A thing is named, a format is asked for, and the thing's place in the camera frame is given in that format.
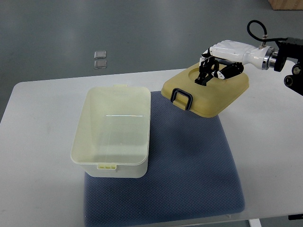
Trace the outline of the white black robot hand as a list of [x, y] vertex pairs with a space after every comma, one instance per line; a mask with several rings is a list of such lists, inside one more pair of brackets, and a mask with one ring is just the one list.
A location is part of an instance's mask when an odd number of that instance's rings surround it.
[[259, 70], [273, 68], [277, 53], [269, 46], [255, 47], [231, 40], [221, 41], [201, 54], [195, 83], [206, 86], [212, 78], [230, 79], [241, 74], [246, 64], [252, 64]]

